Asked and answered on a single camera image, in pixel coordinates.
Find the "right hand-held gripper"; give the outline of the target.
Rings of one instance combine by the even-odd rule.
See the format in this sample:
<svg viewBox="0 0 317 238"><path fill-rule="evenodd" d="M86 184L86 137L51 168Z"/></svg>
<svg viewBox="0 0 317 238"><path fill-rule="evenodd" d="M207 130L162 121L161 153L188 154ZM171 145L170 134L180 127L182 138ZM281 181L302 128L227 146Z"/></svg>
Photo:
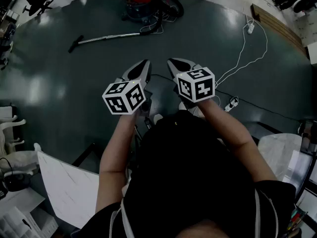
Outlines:
<svg viewBox="0 0 317 238"><path fill-rule="evenodd" d="M187 59L167 60L171 77L175 78L175 92L186 108L193 108L198 102L215 96L215 75L207 67L196 65Z"/></svg>

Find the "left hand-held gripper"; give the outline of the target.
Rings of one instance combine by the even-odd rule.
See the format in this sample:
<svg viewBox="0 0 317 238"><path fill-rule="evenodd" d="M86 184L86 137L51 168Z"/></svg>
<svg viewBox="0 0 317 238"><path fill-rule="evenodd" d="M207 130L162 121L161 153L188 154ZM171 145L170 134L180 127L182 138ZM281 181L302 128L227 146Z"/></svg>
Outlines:
<svg viewBox="0 0 317 238"><path fill-rule="evenodd" d="M141 85L149 82L152 72L150 60L144 59L127 69L122 78L125 81L110 84L102 98L113 115L131 115L136 111L148 115L152 105L152 92Z"/></svg>

